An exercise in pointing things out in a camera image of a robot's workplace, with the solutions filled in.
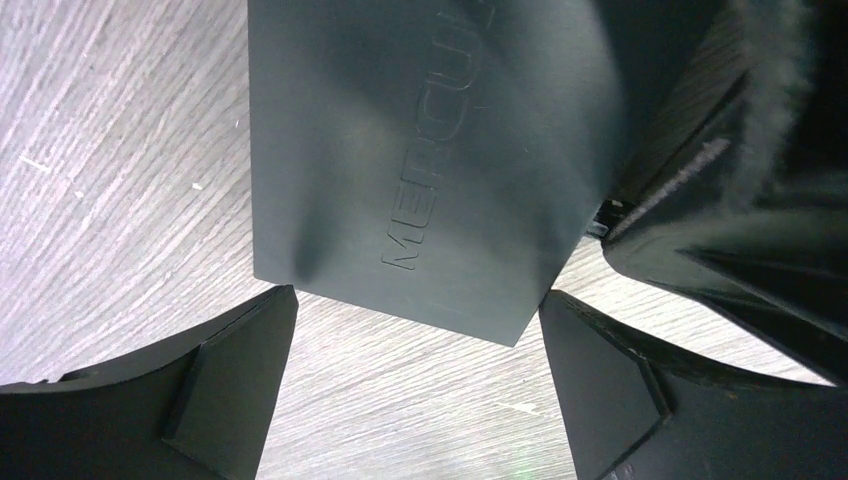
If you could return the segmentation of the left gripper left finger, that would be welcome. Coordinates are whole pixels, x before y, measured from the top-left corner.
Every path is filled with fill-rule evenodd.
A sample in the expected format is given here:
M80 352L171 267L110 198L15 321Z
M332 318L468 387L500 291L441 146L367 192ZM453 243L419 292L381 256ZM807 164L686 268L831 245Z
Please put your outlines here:
M274 287L54 382L1 389L5 479L252 479L296 324Z

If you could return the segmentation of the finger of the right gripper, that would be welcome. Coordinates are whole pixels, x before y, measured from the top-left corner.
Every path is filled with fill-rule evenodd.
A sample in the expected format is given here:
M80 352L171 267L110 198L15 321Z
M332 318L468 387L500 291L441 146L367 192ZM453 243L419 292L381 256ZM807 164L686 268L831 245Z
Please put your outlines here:
M614 196L614 270L845 385L846 3L727 2Z

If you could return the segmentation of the black router box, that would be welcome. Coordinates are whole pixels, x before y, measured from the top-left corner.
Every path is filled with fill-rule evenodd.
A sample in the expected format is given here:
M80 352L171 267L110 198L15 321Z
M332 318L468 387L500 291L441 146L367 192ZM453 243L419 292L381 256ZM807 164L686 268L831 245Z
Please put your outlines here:
M258 279L512 346L703 1L251 1Z

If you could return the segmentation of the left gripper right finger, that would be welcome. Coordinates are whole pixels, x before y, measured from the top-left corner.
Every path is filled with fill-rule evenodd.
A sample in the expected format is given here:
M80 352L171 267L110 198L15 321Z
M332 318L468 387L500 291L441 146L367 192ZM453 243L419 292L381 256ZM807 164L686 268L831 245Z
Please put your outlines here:
M843 479L847 392L723 364L561 291L539 309L581 479Z

